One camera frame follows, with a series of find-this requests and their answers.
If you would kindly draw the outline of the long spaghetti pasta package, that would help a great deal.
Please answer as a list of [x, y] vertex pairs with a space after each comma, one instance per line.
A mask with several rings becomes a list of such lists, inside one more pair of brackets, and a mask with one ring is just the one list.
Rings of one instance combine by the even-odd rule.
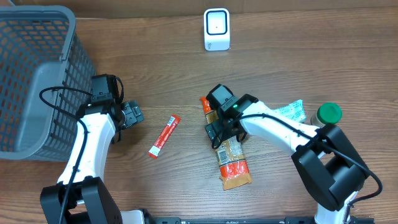
[[[205, 130], [210, 141], [216, 147], [220, 144], [220, 139], [216, 137], [216, 134], [223, 128], [223, 125], [218, 121], [217, 112], [211, 109], [210, 102], [204, 96], [200, 98], [200, 101], [208, 123], [205, 126]], [[224, 136], [228, 138], [215, 149], [215, 156], [220, 168], [220, 179], [223, 181], [223, 190], [251, 184], [252, 177], [241, 143], [236, 139], [236, 136], [231, 134], [225, 134]]]

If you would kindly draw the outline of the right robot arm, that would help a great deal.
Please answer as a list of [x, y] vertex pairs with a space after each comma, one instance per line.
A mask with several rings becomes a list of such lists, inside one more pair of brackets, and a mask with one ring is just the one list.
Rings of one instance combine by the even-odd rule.
[[368, 167], [337, 125], [320, 128], [294, 121], [252, 95], [238, 98], [221, 84], [206, 99], [218, 116], [206, 126], [213, 149], [224, 151], [224, 142], [241, 142], [247, 135], [269, 141], [291, 157], [317, 202], [315, 223], [357, 223], [350, 210], [369, 176]]

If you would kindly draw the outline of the teal wet wipes pack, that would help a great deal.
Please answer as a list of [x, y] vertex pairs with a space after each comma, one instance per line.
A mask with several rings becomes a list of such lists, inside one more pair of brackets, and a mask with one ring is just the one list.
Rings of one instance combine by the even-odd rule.
[[303, 100], [294, 101], [287, 106], [273, 109], [273, 111], [299, 123], [304, 123], [306, 120]]

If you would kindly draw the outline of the green lid jar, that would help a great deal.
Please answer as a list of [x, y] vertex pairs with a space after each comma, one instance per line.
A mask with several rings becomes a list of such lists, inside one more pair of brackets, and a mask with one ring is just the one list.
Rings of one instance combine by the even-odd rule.
[[342, 117], [343, 112], [340, 106], [336, 103], [327, 102], [317, 109], [317, 111], [310, 118], [310, 122], [314, 126], [323, 127], [328, 123], [338, 123]]

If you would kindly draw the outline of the red stick packet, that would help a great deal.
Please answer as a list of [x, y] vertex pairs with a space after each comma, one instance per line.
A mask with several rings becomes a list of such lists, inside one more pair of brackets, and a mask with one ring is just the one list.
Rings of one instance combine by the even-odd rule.
[[149, 149], [148, 155], [153, 158], [157, 159], [161, 149], [164, 147], [165, 143], [173, 133], [174, 129], [179, 124], [181, 118], [176, 114], [173, 114], [167, 124], [165, 125], [164, 129], [162, 130], [161, 134], [157, 138], [154, 145]]

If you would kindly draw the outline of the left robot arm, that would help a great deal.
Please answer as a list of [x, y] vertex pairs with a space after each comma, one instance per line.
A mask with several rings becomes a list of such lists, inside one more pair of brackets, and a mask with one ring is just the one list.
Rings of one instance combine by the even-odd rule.
[[115, 75], [91, 79], [88, 99], [73, 114], [53, 105], [77, 123], [68, 163], [57, 183], [42, 189], [40, 204], [48, 223], [148, 223], [143, 210], [120, 211], [104, 182], [111, 144], [121, 132], [144, 120], [135, 101], [124, 100], [124, 87]]

